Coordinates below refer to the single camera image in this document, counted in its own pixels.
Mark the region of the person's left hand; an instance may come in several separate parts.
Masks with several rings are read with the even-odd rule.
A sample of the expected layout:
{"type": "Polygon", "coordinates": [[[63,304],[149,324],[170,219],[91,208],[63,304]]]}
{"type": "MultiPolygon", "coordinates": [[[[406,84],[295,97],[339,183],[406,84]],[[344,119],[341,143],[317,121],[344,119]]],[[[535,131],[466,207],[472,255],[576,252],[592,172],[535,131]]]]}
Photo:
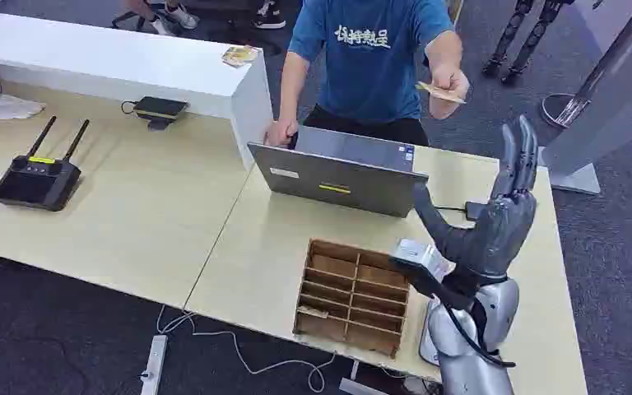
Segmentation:
{"type": "MultiPolygon", "coordinates": [[[[432,85],[439,89],[449,91],[459,99],[465,100],[470,87],[469,80],[458,66],[441,63],[430,65],[432,85]]],[[[459,103],[430,96],[429,110],[435,119],[446,119],[459,107],[459,103]]]]}

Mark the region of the person's right hand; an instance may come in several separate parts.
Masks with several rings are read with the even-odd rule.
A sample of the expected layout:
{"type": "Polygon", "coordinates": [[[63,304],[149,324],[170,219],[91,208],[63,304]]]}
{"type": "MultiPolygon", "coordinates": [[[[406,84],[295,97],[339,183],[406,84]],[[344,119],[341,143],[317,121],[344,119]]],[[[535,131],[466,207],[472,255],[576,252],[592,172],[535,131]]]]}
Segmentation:
{"type": "Polygon", "coordinates": [[[298,137],[299,123],[293,118],[279,118],[268,127],[264,143],[269,146],[293,148],[298,137]]]}

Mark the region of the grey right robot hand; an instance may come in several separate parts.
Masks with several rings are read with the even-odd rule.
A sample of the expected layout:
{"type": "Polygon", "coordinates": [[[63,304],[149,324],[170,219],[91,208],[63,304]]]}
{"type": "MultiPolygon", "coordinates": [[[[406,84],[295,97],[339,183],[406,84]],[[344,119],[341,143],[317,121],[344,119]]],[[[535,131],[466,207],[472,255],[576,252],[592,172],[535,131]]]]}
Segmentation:
{"type": "Polygon", "coordinates": [[[413,189],[416,212],[441,255],[482,277],[501,278],[507,274],[536,214],[537,200],[532,190],[539,144],[524,114],[519,116],[518,124],[519,143],[510,127],[502,126],[504,155],[489,200],[472,228],[451,226],[433,206],[425,184],[416,184],[413,189]]]}

